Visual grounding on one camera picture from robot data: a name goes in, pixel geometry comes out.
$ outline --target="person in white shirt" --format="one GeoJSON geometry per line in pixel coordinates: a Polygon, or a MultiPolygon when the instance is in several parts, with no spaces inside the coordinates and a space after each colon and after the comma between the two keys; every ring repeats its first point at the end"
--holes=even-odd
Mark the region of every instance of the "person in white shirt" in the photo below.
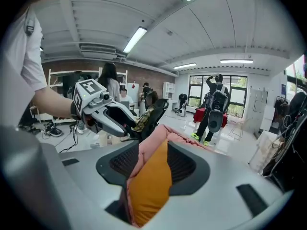
{"type": "Polygon", "coordinates": [[[129,102],[129,106],[134,106],[133,99],[127,95],[127,90],[125,88],[120,90],[120,101],[129,102]]]}
{"type": "Polygon", "coordinates": [[[3,39],[1,64],[22,76],[31,89],[33,103],[52,116],[78,119],[73,101],[60,96],[47,86],[40,57],[42,28],[29,0],[15,16],[3,39]]]}

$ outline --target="watch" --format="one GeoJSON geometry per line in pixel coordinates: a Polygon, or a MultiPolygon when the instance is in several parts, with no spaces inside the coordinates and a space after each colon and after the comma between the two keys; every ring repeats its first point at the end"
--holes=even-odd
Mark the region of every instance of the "watch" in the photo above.
{"type": "Polygon", "coordinates": [[[74,120],[81,120],[81,118],[78,116],[77,107],[74,101],[71,103],[71,117],[74,120]]]}

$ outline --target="black window frame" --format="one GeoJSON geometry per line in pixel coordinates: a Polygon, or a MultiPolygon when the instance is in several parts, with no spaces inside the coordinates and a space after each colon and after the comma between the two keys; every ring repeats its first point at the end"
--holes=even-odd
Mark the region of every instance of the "black window frame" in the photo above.
{"type": "MultiPolygon", "coordinates": [[[[189,107],[193,107],[194,106],[190,106],[189,105],[189,100],[190,98],[193,98],[193,99],[199,99],[200,100],[200,105],[202,104],[202,89],[203,89],[203,84],[205,83],[204,81],[206,81],[206,79],[204,79],[204,77],[208,77],[209,75],[208,74],[201,74],[201,75],[190,75],[189,76],[189,95],[188,95],[188,106],[189,107]],[[202,77],[202,84],[191,84],[191,78],[192,77],[202,77]],[[198,87],[201,87],[201,96],[198,97],[198,96],[190,96],[190,90],[191,90],[191,86],[198,86],[198,87]]],[[[229,85],[229,95],[230,95],[230,100],[231,100],[231,92],[232,90],[242,90],[242,91],[245,91],[245,94],[244,94],[244,101],[243,101],[243,104],[242,103],[237,103],[237,102],[232,102],[230,101],[229,104],[231,105],[237,105],[237,106],[242,106],[243,107],[243,113],[242,113],[242,116],[244,114],[244,111],[245,111],[245,105],[246,105],[246,98],[247,98],[247,90],[248,90],[248,77],[247,76],[240,76],[240,75],[223,75],[224,77],[230,77],[230,85],[229,85]],[[235,86],[232,86],[232,77],[240,77],[240,78],[246,78],[246,87],[235,87],[235,86]]]]}

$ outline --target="pink fabric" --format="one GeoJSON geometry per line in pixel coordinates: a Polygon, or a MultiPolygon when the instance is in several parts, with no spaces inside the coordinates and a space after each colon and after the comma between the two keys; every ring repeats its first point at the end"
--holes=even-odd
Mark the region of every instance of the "pink fabric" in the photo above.
{"type": "Polygon", "coordinates": [[[180,134],[176,130],[167,127],[165,125],[159,125],[154,132],[143,142],[139,144],[139,160],[135,165],[129,179],[127,180],[127,199],[129,212],[131,215],[131,221],[133,226],[139,227],[134,220],[133,208],[131,205],[130,193],[129,193],[129,185],[133,178],[139,173],[144,164],[149,160],[149,158],[154,154],[154,152],[159,148],[159,146],[167,139],[168,141],[175,141],[181,143],[188,143],[195,147],[206,149],[209,151],[213,151],[207,146],[200,144],[199,142],[189,139],[186,136],[180,134]]]}

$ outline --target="ceiling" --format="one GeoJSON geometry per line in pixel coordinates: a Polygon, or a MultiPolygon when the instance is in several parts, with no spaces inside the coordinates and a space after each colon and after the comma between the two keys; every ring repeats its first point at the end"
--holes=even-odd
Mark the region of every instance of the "ceiling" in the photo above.
{"type": "Polygon", "coordinates": [[[304,41],[278,0],[45,0],[35,5],[41,23],[42,60],[109,59],[159,71],[236,68],[275,75],[304,52],[304,41]],[[128,54],[139,26],[147,33],[128,54]],[[114,49],[84,51],[82,46],[114,49]],[[221,59],[253,64],[220,64],[221,59]]]}

